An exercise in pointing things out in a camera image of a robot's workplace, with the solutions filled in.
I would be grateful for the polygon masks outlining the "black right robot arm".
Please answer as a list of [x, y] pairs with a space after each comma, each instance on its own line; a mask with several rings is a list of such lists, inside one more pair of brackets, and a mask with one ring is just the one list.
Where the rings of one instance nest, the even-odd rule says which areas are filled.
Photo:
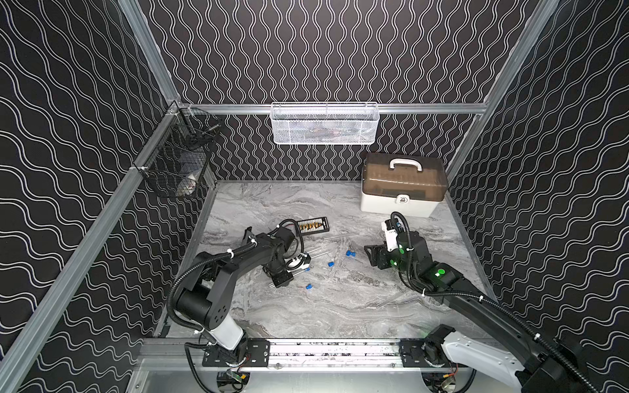
[[466, 339], [441, 324], [422, 341], [419, 352], [434, 367], [465, 365], [517, 392], [595, 392], [586, 356], [577, 343], [551, 337], [493, 300], [454, 267], [432, 258], [426, 240], [394, 211], [382, 224], [386, 241], [365, 247], [370, 265], [395, 269], [401, 282], [462, 314], [502, 347]]

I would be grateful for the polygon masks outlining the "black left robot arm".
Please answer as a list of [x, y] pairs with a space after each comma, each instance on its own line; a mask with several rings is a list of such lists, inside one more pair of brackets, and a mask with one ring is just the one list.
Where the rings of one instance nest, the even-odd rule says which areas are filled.
[[166, 301], [169, 318], [185, 328], [210, 336], [210, 343], [238, 352], [245, 344], [245, 332], [229, 315], [236, 284], [261, 267], [277, 288], [293, 281], [293, 271], [309, 261], [299, 224], [281, 221], [268, 233], [246, 229], [235, 249], [211, 255], [198, 254], [173, 283]]

